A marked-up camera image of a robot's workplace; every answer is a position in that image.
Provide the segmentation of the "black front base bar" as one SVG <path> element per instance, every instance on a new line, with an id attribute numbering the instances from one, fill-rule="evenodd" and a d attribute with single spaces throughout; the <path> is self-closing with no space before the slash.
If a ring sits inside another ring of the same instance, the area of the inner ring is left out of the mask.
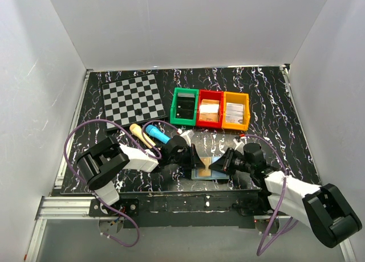
<path id="1" fill-rule="evenodd" d="M 121 193 L 113 207 L 139 227 L 237 226 L 269 218 L 258 190 Z"/>

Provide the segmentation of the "red plastic bin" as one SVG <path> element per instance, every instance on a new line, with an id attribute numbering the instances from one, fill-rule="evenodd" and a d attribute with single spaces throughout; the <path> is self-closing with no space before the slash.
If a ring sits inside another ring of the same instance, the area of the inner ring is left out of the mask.
<path id="1" fill-rule="evenodd" d="M 222 127 L 224 93 L 201 89 L 198 96 L 196 126 L 216 128 Z"/>

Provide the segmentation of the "black cards in green bin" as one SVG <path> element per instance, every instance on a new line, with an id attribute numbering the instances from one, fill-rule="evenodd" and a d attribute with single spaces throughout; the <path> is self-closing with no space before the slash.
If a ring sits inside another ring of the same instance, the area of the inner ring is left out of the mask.
<path id="1" fill-rule="evenodd" d="M 192 93 L 178 93 L 176 101 L 176 117 L 192 120 L 195 109 L 195 95 Z"/>

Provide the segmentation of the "brown cards in red bin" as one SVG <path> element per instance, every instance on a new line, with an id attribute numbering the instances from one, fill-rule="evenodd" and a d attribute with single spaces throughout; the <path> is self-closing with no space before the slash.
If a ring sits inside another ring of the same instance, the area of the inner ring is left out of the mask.
<path id="1" fill-rule="evenodd" d="M 220 102 L 218 100 L 202 99 L 199 108 L 199 120 L 218 122 Z"/>

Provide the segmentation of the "grey-green card holder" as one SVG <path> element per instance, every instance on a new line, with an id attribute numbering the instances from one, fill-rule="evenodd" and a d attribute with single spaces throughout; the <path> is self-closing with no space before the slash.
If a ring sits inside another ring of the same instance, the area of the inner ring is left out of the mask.
<path id="1" fill-rule="evenodd" d="M 205 165 L 205 168 L 192 169 L 192 180 L 229 180 L 230 176 L 219 171 L 211 170 L 209 165 L 215 163 L 219 157 L 202 157 L 201 160 Z"/>

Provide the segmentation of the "white cards in orange bin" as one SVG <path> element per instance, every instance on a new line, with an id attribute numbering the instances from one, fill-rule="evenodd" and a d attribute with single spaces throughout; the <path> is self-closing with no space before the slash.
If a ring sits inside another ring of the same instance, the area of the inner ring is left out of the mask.
<path id="1" fill-rule="evenodd" d="M 244 123 L 244 113 L 226 111 L 225 122 L 232 123 L 232 124 L 243 124 Z"/>

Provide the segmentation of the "green plastic bin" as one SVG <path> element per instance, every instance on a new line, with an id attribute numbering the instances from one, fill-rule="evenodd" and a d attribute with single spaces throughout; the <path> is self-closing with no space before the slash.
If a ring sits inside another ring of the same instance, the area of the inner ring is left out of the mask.
<path id="1" fill-rule="evenodd" d="M 198 96 L 198 89 L 175 88 L 170 111 L 171 124 L 196 125 Z"/>

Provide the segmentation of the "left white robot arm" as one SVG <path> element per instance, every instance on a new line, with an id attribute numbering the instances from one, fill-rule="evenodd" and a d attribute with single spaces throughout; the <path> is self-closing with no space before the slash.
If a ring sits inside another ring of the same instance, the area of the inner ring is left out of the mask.
<path id="1" fill-rule="evenodd" d="M 124 169 L 145 173 L 157 173 L 168 165 L 177 164 L 184 171 L 205 168 L 193 144 L 181 136 L 168 138 L 166 144 L 158 144 L 162 159 L 152 158 L 152 149 L 145 153 L 140 149 L 118 143 L 116 137 L 107 137 L 76 160 L 76 165 L 86 180 L 89 190 L 102 199 L 102 210 L 108 216 L 121 211 L 119 194 L 112 180 Z"/>

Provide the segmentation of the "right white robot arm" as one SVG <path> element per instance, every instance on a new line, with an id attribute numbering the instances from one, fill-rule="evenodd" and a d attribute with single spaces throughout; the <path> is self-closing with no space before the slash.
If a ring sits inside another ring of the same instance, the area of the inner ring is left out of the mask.
<path id="1" fill-rule="evenodd" d="M 318 186 L 285 175 L 269 165 L 261 146 L 248 143 L 239 152 L 228 148 L 222 157 L 212 163 L 210 169 L 233 175 L 248 173 L 261 190 L 258 208 L 265 215 L 277 209 L 311 228 L 316 238 L 333 248 L 362 229 L 362 222 L 333 184 Z"/>

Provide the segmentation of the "silver grey credit card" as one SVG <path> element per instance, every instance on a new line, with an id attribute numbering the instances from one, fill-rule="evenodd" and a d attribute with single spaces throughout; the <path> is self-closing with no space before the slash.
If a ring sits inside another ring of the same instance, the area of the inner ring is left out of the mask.
<path id="1" fill-rule="evenodd" d="M 227 112 L 242 112 L 244 113 L 245 105 L 237 103 L 226 103 Z"/>

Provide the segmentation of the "orange plastic bin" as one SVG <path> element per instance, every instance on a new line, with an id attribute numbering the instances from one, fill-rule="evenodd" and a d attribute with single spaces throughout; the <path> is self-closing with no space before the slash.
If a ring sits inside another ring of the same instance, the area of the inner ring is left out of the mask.
<path id="1" fill-rule="evenodd" d="M 224 92 L 222 128 L 247 131 L 250 123 L 249 94 Z"/>

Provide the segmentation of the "blue plastic marker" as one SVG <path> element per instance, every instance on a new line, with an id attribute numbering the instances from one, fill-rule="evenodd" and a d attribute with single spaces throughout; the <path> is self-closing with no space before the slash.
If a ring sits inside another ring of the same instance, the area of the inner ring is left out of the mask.
<path id="1" fill-rule="evenodd" d="M 153 138 L 158 139 L 160 142 L 162 142 L 163 144 L 167 144 L 168 141 L 170 140 L 170 138 L 165 135 L 163 132 L 161 132 L 157 127 L 155 127 L 154 125 L 148 125 L 145 128 L 145 131 L 147 132 L 147 134 Z"/>

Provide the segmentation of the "black grey chessboard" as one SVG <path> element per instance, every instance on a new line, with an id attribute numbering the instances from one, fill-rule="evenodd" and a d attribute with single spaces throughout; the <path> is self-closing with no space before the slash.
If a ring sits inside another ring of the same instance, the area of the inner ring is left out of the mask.
<path id="1" fill-rule="evenodd" d="M 102 96 L 106 119 L 122 127 L 167 117 L 154 74 L 105 83 Z"/>

